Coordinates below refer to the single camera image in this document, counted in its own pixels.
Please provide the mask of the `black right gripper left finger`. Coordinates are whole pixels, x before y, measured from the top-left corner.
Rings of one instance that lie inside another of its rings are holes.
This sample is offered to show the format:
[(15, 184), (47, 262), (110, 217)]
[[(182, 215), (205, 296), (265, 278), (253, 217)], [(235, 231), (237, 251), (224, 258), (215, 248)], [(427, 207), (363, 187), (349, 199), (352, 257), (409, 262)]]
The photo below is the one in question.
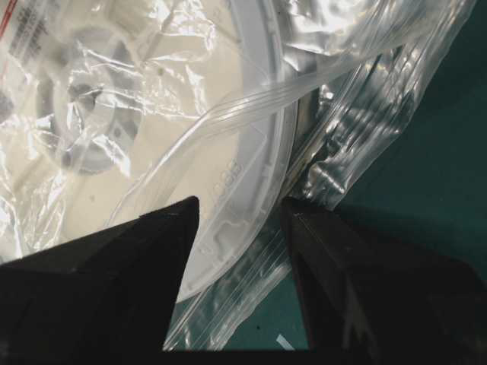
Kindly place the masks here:
[(198, 228), (190, 196), (2, 264), (1, 362), (161, 359)]

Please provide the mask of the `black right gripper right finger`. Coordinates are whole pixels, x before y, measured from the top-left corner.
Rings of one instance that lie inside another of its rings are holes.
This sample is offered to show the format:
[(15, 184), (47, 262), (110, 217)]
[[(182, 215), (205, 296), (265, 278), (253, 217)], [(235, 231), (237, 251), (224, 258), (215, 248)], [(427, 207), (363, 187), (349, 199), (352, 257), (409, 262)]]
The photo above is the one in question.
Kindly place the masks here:
[(282, 200), (307, 343), (332, 364), (484, 364), (486, 284), (465, 261)]

